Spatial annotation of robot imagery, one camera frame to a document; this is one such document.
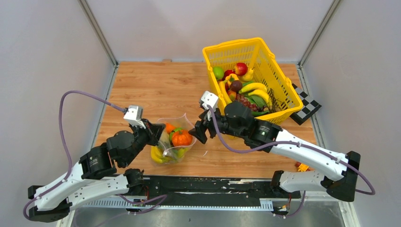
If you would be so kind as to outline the orange fruit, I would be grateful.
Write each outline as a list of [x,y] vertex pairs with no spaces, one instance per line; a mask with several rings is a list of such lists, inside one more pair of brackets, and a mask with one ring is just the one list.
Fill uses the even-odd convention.
[[176,129],[176,127],[174,125],[172,125],[171,123],[166,123],[166,132],[167,132],[167,134],[170,134],[175,129]]

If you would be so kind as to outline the small orange pumpkin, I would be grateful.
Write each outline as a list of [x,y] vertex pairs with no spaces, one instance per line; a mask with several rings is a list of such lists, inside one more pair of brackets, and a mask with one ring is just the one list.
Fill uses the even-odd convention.
[[182,129],[173,135],[172,145],[175,147],[189,146],[192,144],[192,135],[187,130]]

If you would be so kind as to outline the small watermelon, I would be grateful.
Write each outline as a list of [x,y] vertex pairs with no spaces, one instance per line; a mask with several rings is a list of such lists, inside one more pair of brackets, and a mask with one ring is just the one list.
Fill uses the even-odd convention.
[[178,131],[181,131],[182,130],[182,128],[175,128],[175,129],[173,129],[170,133],[169,133],[169,141],[172,143],[172,140],[173,140],[173,135],[176,133],[176,132],[178,132]]

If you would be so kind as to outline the yellow banana bunch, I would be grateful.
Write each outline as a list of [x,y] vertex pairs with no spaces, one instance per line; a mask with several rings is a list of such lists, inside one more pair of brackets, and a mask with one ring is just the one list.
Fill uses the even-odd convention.
[[181,162],[191,148],[191,146],[178,146],[162,149],[152,146],[150,155],[157,164],[174,164]]

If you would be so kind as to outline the clear zip top bag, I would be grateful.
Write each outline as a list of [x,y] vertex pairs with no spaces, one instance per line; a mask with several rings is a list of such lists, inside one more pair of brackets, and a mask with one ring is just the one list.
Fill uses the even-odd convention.
[[156,164],[173,164],[181,162],[184,155],[197,141],[189,134],[194,125],[188,120],[186,114],[176,118],[160,118],[166,128],[156,146],[151,147],[151,159]]

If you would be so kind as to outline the yellow bell pepper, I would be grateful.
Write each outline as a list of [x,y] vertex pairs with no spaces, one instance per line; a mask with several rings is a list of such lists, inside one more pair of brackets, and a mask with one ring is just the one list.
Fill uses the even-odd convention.
[[232,84],[234,81],[236,81],[236,80],[239,80],[238,76],[237,76],[235,73],[231,73],[231,74],[229,74],[229,75],[225,78],[224,82],[225,82],[228,86],[231,86],[231,84]]

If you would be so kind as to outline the yellow plastic basket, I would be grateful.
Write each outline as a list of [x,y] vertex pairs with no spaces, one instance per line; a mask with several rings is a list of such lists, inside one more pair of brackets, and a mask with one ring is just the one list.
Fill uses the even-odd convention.
[[213,67],[219,66],[224,70],[233,69],[235,64],[243,62],[253,70],[252,80],[261,82],[273,90],[279,111],[262,115],[259,118],[280,125],[292,113],[303,108],[303,103],[275,60],[275,55],[269,50],[263,39],[237,39],[217,45],[204,47],[203,56],[207,65],[209,86],[212,93],[219,97],[218,108],[223,111],[227,105],[224,92],[221,91],[213,74]]

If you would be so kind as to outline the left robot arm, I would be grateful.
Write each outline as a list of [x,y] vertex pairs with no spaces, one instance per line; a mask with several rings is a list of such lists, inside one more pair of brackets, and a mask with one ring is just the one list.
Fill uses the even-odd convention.
[[117,175],[117,168],[127,168],[147,146],[155,146],[166,128],[142,119],[144,127],[130,126],[104,143],[91,148],[66,174],[48,185],[28,188],[29,205],[24,216],[30,221],[50,223],[66,217],[72,210],[110,195],[140,195],[144,192],[143,171],[126,169]]

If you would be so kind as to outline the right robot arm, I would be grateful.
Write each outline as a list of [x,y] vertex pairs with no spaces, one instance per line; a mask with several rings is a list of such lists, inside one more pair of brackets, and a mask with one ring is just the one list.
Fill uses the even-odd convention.
[[313,168],[312,172],[275,171],[270,191],[275,197],[288,192],[322,191],[341,201],[353,202],[357,193],[361,155],[330,151],[291,134],[280,126],[253,117],[251,110],[235,101],[221,114],[211,99],[200,101],[204,112],[189,134],[202,144],[218,136],[235,153],[264,151],[294,159]]

